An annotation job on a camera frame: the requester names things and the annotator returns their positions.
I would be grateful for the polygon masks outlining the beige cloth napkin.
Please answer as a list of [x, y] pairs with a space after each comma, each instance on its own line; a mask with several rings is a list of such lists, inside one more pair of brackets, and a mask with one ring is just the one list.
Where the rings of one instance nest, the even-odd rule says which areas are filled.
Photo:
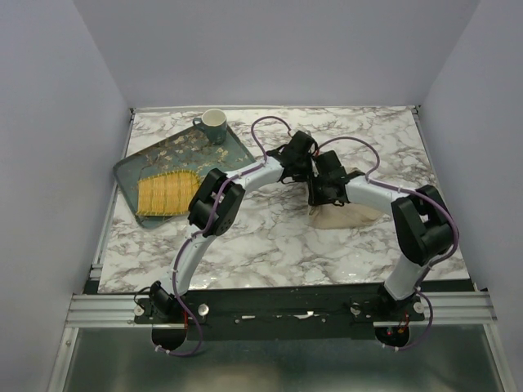
[[315, 229], [354, 229], [374, 225], [383, 213], [362, 204], [324, 204], [308, 207], [309, 226]]

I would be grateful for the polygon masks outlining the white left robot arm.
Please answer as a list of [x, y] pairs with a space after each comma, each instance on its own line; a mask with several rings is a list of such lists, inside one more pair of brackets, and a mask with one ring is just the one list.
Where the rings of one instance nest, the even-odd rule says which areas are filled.
[[203, 179], [189, 205], [186, 239], [172, 260], [165, 278], [153, 283], [149, 298], [154, 314], [165, 323], [175, 321], [181, 297], [212, 242], [234, 223], [244, 196], [265, 185], [284, 179], [306, 180], [312, 173], [311, 157], [318, 145], [303, 131], [261, 159], [235, 171], [211, 170]]

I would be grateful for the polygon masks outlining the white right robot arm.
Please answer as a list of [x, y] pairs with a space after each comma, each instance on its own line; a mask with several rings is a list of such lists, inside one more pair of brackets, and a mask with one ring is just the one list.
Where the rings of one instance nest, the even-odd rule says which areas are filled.
[[431, 263], [457, 243], [455, 224], [439, 191], [432, 185], [399, 189], [379, 184], [361, 171], [349, 173], [332, 150], [313, 157], [311, 164], [315, 168], [307, 177], [311, 206], [356, 205], [392, 218], [400, 259], [378, 289], [375, 303], [382, 318], [396, 319], [404, 313], [405, 303], [412, 299]]

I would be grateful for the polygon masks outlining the green ceramic mug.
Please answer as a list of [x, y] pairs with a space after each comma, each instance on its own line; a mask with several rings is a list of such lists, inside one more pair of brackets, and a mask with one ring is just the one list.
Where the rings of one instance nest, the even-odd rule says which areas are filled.
[[194, 118], [192, 124], [214, 145], [225, 142], [228, 125], [226, 114], [222, 110], [208, 109], [200, 117]]

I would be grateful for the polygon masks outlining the green floral tray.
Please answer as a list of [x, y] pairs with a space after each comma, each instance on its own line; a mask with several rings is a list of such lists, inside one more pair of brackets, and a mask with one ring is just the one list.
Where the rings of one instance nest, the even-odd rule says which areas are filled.
[[138, 216], [139, 180], [164, 172], [191, 170], [204, 178], [213, 168], [232, 172], [255, 162], [248, 148], [231, 128], [221, 145], [212, 144], [197, 128], [191, 126], [116, 163], [113, 174], [137, 224], [154, 229], [169, 217]]

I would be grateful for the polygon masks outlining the yellow bamboo mat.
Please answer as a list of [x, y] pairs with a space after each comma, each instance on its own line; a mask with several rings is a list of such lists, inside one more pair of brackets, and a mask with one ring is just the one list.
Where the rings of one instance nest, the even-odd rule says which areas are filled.
[[137, 183], [138, 216], [178, 216], [189, 205], [200, 187], [195, 171], [176, 170], [141, 179]]

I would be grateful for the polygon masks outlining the black metal base rail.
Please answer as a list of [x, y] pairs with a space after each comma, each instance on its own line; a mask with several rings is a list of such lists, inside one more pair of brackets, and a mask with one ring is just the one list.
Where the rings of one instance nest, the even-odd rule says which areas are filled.
[[190, 290], [178, 301], [158, 282], [135, 301], [134, 321], [170, 352], [189, 342], [378, 338], [405, 346], [423, 321], [420, 296], [392, 300], [380, 283]]

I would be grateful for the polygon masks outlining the silver aluminium frame rail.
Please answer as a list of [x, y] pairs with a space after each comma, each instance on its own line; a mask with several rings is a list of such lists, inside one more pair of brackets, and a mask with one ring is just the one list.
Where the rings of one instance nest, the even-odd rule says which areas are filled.
[[[139, 111], [127, 157], [192, 126], [197, 110]], [[322, 153], [379, 184], [434, 184], [410, 108], [241, 108], [227, 122], [255, 162], [304, 131]], [[156, 345], [134, 321], [135, 301], [168, 275], [186, 239], [186, 216], [139, 226], [116, 200], [102, 261], [101, 293], [75, 296], [66, 325], [78, 330], [74, 363], [53, 390], [68, 391], [503, 391], [485, 330], [490, 297], [472, 286], [463, 257], [432, 266], [420, 296], [425, 319], [405, 346], [378, 338], [189, 342]], [[309, 226], [306, 185], [286, 180], [244, 196], [233, 225], [199, 262], [189, 290], [380, 283], [400, 259], [390, 216], [355, 229]]]

